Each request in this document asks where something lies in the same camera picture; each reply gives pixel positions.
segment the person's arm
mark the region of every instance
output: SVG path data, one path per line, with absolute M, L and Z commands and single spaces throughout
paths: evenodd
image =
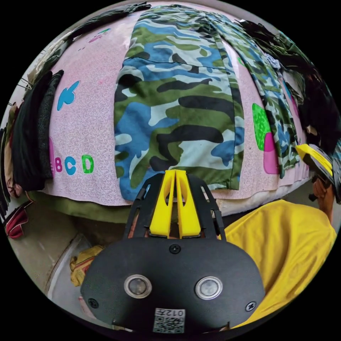
M 328 189 L 325 189 L 322 181 L 317 179 L 313 184 L 313 191 L 317 197 L 319 209 L 327 215 L 330 223 L 332 223 L 333 204 L 335 200 L 335 194 L 332 186 L 329 186 Z

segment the yellow shirt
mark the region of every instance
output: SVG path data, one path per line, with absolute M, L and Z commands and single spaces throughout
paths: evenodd
M 265 288 L 255 312 L 236 327 L 265 317 L 297 297 L 319 271 L 336 239 L 325 213 L 284 200 L 247 214 L 225 233 L 228 242 L 255 261 Z

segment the black background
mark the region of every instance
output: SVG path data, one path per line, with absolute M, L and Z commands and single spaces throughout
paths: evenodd
M 20 77 L 51 40 L 78 20 L 112 3 L 102 0 L 2 3 L 2 112 Z M 254 13 L 290 37 L 316 65 L 341 108 L 341 18 L 335 1 L 306 2 L 305 5 L 297 0 L 245 3 L 231 0 L 229 3 Z M 24 337 L 77 341 L 106 339 L 81 326 L 51 303 L 23 271 L 4 233 L 1 237 L 0 307 L 4 337 L 14 340 Z M 237 339 L 280 337 L 296 340 L 304 337 L 315 340 L 338 335 L 341 328 L 339 250 L 340 238 L 319 273 L 289 307 Z

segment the pink bedsheet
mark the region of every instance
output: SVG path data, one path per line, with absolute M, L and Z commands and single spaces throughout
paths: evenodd
M 181 4 L 210 10 L 204 6 Z M 141 12 L 133 13 L 80 37 L 53 67 L 54 73 L 63 69 L 64 75 L 57 88 L 50 123 L 54 178 L 46 183 L 45 193 L 106 206 L 129 204 L 120 194 L 115 171 L 113 108 L 117 75 L 140 15 Z M 258 148 L 252 106 L 255 103 L 264 107 L 247 69 L 238 62 L 236 52 L 227 43 L 225 46 L 232 59 L 242 97 L 245 152 L 240 190 L 215 190 L 214 196 L 219 199 L 245 199 L 257 192 L 276 190 L 308 177 L 308 168 L 300 163 L 279 179 L 271 135 L 265 138 L 264 150 Z M 298 137 L 301 143 L 305 143 L 297 109 L 286 95 Z

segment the yellow plastic part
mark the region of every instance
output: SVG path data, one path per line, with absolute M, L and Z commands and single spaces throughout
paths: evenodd
M 328 160 L 326 160 L 318 151 L 311 148 L 308 144 L 298 145 L 296 146 L 296 150 L 302 160 L 306 154 L 309 154 L 327 170 L 330 176 L 333 176 L 333 168 L 331 163 Z
M 201 232 L 190 185 L 185 170 L 176 170 L 179 234 L 182 237 L 198 236 Z
M 157 236 L 169 238 L 174 197 L 175 170 L 166 170 L 149 231 Z

